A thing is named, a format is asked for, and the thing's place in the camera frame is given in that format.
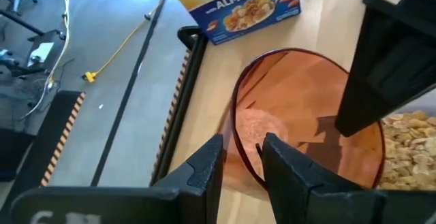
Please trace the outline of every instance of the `black and orange hazard tape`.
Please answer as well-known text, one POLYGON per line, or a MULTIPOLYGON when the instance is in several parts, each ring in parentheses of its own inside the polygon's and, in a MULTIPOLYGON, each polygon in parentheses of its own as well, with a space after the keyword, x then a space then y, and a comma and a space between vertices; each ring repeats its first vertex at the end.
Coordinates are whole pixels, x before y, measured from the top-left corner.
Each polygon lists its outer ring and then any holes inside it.
POLYGON ((207 37, 197 29, 194 29, 197 33, 196 37, 192 37, 191 34, 189 34, 189 37, 182 38, 180 35, 181 31, 182 29, 179 31, 178 37, 186 45, 188 50, 183 59, 175 92, 168 111, 168 117, 163 128, 150 185, 155 184, 158 180, 165 177, 170 169, 178 135, 183 126, 183 120, 185 119, 193 88, 202 64, 204 51, 208 43, 207 37))
POLYGON ((77 115, 79 113, 80 107, 82 106, 83 100, 84 100, 85 94, 81 93, 76 100, 76 103, 74 104, 73 109, 71 110, 71 115, 69 116, 65 128, 62 131, 61 137, 59 138, 59 142, 56 145, 56 148, 53 152, 53 156, 51 157, 50 163, 47 166, 47 170, 44 173, 44 176, 41 179, 40 187, 45 187, 48 185, 48 182, 50 182, 50 179, 53 175, 53 172, 55 171, 57 161, 61 157, 62 150, 67 143, 67 139, 69 136, 69 133, 71 133, 71 130, 73 129, 73 124, 76 121, 77 115))

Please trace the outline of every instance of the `wooden table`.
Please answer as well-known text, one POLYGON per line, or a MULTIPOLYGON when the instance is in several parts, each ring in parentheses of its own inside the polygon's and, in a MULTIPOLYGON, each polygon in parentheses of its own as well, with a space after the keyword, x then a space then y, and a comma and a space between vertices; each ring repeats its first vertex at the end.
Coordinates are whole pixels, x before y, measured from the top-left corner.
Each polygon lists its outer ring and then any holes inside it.
MULTIPOLYGON (((207 46, 170 170, 215 133, 239 73, 257 55, 276 48, 305 48, 350 69, 364 14, 361 0, 300 1, 300 16, 207 46)), ((223 189, 218 223, 274 222, 268 202, 223 189)))

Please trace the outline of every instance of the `black plastic mount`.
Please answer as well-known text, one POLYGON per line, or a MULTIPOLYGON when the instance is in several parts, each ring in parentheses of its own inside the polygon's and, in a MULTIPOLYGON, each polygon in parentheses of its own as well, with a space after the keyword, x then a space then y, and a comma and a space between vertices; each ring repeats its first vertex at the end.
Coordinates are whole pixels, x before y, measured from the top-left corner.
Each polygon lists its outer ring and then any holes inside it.
POLYGON ((336 127, 350 136, 436 84, 436 0, 363 0, 356 53, 336 127))
POLYGON ((217 222, 223 180, 223 138, 215 135, 149 188, 43 187, 22 194, 13 223, 217 222))
POLYGON ((278 224, 436 223, 435 191, 361 189, 271 133, 262 165, 278 224))
POLYGON ((182 41, 188 50, 191 51, 185 76, 183 78, 180 96, 174 108, 174 113, 169 121, 168 131, 161 147, 161 153, 156 162, 156 168, 151 178, 151 184, 162 179, 168 173, 178 136, 180 135, 183 121, 189 107, 189 102, 196 85, 200 66, 203 62, 204 52, 208 43, 208 38, 203 34, 199 27, 182 27, 178 30, 177 37, 182 41))

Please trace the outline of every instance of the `translucent plastic bowl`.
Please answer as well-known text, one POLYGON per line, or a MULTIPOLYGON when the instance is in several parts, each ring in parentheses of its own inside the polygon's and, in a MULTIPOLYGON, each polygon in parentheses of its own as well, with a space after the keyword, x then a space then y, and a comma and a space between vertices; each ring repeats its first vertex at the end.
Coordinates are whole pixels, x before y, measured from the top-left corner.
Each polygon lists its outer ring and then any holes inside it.
POLYGON ((347 77, 335 62, 308 50, 273 50, 252 61, 218 128, 228 143, 224 187, 268 199, 258 154, 267 132, 339 176, 376 186, 384 162, 380 124, 348 138, 334 127, 347 77))

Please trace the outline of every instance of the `cereal box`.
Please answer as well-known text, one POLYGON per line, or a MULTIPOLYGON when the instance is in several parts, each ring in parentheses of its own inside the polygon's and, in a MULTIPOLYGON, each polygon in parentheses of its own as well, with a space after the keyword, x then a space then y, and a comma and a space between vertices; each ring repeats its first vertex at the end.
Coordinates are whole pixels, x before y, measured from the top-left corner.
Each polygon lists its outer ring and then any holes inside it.
POLYGON ((180 0, 214 44, 300 13, 300 0, 180 0))

